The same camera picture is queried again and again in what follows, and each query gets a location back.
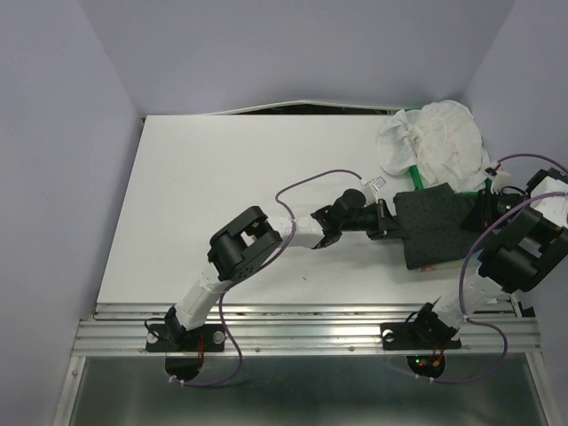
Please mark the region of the white skirt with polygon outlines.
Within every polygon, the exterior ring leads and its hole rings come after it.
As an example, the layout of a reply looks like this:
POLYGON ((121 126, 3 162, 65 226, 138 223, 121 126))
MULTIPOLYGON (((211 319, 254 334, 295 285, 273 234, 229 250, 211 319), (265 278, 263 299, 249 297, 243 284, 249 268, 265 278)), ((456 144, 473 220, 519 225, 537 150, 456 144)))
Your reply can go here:
POLYGON ((415 166, 424 186, 448 184, 457 193, 482 188, 490 165, 472 113, 453 100, 397 111, 378 130, 376 146, 388 174, 415 166))

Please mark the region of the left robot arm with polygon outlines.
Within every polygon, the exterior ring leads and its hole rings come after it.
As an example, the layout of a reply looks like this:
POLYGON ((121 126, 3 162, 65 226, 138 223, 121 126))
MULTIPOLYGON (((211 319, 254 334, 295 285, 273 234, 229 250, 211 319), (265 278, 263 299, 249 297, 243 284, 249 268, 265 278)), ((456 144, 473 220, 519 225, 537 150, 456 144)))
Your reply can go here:
POLYGON ((269 217, 258 206, 245 209, 209 240, 206 267, 165 315, 167 339, 177 349, 191 348, 197 328, 231 286, 260 272, 284 249, 325 249, 345 232, 363 232, 371 241, 407 236, 385 200, 369 202, 355 189, 346 190, 333 204, 308 217, 269 217))

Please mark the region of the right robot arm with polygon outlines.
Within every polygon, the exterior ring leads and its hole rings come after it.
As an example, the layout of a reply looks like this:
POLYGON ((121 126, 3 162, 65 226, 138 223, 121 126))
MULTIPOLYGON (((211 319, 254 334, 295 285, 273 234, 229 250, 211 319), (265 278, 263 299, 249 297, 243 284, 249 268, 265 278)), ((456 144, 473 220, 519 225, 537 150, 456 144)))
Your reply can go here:
POLYGON ((467 278, 461 271, 454 292, 416 313, 408 325, 412 343, 446 346, 479 307, 502 294, 531 291, 567 257, 567 174, 540 170, 528 194, 482 234, 476 272, 467 278))

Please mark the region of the dark grey dotted skirt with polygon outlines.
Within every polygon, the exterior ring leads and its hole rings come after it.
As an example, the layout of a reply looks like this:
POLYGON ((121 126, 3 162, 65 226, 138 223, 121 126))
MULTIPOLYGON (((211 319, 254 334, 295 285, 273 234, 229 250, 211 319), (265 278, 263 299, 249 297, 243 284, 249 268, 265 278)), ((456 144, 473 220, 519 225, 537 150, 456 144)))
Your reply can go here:
POLYGON ((481 234, 462 228, 476 200, 448 184, 399 192, 393 202, 409 270, 461 260, 481 234))

